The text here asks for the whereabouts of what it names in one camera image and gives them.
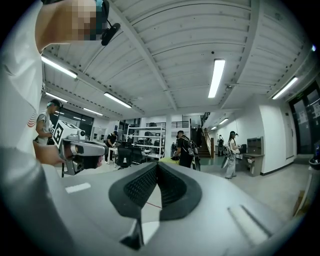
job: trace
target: white shirt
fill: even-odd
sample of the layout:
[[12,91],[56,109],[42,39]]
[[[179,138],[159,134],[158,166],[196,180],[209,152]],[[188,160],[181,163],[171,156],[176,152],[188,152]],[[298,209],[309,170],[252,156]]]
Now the white shirt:
[[0,52],[0,145],[35,155],[42,61],[35,38],[41,7],[36,1],[20,18]]

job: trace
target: hand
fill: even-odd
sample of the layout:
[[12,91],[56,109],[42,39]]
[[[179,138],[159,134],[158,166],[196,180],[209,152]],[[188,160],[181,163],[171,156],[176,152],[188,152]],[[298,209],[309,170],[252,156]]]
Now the hand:
[[36,159],[41,164],[56,166],[57,164],[64,163],[65,161],[59,156],[58,148],[55,145],[40,145],[33,142],[34,152]]

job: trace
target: table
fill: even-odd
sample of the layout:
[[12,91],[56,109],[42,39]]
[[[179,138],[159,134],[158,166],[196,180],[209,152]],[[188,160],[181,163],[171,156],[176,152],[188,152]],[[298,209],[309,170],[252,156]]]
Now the table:
[[[264,158],[264,154],[252,154],[252,153],[244,153],[242,154],[243,158],[254,158],[254,164],[251,163],[251,176],[259,176],[262,171],[262,162]],[[248,165],[247,159],[243,159],[242,161],[245,163],[245,166]]]

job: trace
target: stair railing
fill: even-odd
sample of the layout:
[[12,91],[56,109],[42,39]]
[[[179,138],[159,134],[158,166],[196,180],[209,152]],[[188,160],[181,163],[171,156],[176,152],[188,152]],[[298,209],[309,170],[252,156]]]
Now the stair railing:
[[207,129],[204,130],[204,139],[206,146],[208,147],[211,158],[215,158],[215,141],[214,138],[210,138]]

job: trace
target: white wall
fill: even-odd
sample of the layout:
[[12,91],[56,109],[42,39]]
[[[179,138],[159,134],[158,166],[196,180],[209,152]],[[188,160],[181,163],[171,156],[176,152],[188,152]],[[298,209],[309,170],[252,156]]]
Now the white wall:
[[234,113],[223,125],[219,125],[218,129],[210,131],[209,135],[214,138],[216,145],[219,135],[222,135],[226,144],[231,131],[238,134],[235,137],[235,143],[240,145],[247,144],[247,139],[264,136],[261,113],[254,98],[248,101],[244,109]]
[[[286,129],[284,111],[289,113],[293,130],[294,157],[286,159]],[[294,120],[288,104],[282,100],[268,100],[262,95],[254,95],[244,109],[237,111],[229,120],[218,126],[217,130],[210,131],[209,136],[217,138],[221,134],[227,143],[231,131],[239,136],[235,137],[236,144],[247,144],[247,139],[263,136],[264,157],[262,173],[268,173],[294,161],[297,154],[297,139]]]
[[[259,110],[264,126],[264,152],[262,172],[281,168],[292,163],[295,157],[286,159],[286,130],[282,106],[287,103],[281,100],[267,100],[259,96]],[[293,153],[297,155],[297,139],[294,120],[288,110],[293,130]]]

